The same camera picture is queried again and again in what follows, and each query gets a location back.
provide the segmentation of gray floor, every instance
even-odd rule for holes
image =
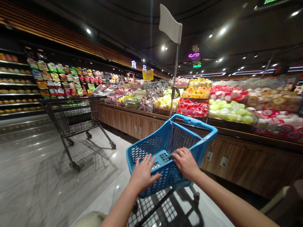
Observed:
[[[0,226],[69,227],[90,211],[105,214],[127,185],[126,148],[136,140],[117,130],[107,131],[117,148],[112,149],[99,128],[92,139],[80,134],[72,139],[71,155],[80,167],[69,167],[62,141],[47,116],[2,121],[0,153]],[[145,226],[233,226],[222,211],[201,194],[199,204],[188,188],[175,192]],[[165,194],[161,191],[139,201],[134,226]]]

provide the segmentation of cart basket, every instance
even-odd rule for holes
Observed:
[[[201,138],[196,133],[186,129],[182,125],[174,122],[176,118],[181,118],[187,124],[195,127],[202,127],[210,133]],[[162,177],[152,184],[148,189],[141,192],[139,197],[144,199],[167,187],[178,188],[191,186],[193,183],[186,179],[175,162],[170,158],[170,154],[178,148],[188,148],[198,166],[201,165],[206,148],[216,137],[218,130],[195,118],[175,114],[168,119],[161,128],[150,136],[138,141],[126,150],[126,158],[130,174],[132,174],[137,158],[142,161],[146,154],[155,156],[155,163],[151,169],[151,176],[160,173]]]

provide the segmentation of supermarket shelf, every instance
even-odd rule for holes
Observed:
[[[5,52],[13,53],[13,54],[21,54],[21,55],[24,55],[24,53],[22,53],[22,52],[17,52],[17,51],[13,51],[13,50],[6,50],[6,49],[2,49],[2,48],[0,48],[0,51],[5,51]]]
[[[15,64],[15,65],[24,65],[24,66],[28,66],[28,64],[16,63],[16,62],[11,62],[11,61],[0,61],[0,63],[8,63],[8,64]]]
[[[10,103],[10,104],[2,104],[2,106],[20,106],[20,105],[28,105],[28,104],[39,104],[39,102],[21,102],[21,103]]]
[[[41,95],[40,93],[23,93],[23,94],[0,94],[0,96],[15,96],[15,95]]]
[[[14,84],[14,83],[0,83],[0,85],[37,86],[36,84]]]
[[[7,72],[0,72],[0,74],[6,74],[6,75],[17,75],[17,76],[33,76],[33,75],[31,75],[31,74],[7,73]]]
[[[16,115],[16,114],[35,113],[35,112],[41,112],[41,111],[44,111],[44,110],[30,110],[30,111],[22,111],[22,112],[17,112],[17,113],[5,113],[5,114],[0,114],[0,117],[11,116],[11,115]]]

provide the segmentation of basket handle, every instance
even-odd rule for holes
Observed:
[[[202,127],[202,128],[206,128],[208,129],[209,131],[213,132],[214,134],[218,132],[218,130],[214,127],[214,126],[211,126],[211,125],[208,125],[208,124],[205,124],[203,123],[202,121],[198,120],[198,119],[195,119],[195,118],[192,118],[192,117],[189,117],[189,116],[184,116],[184,115],[181,115],[181,114],[174,114],[170,120],[173,121],[174,119],[176,118],[181,118],[183,119],[183,121],[189,125],[192,125],[192,126],[195,126],[195,127]]]

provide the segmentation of hanging sign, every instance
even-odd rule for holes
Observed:
[[[152,70],[142,71],[144,80],[153,80],[154,72]]]

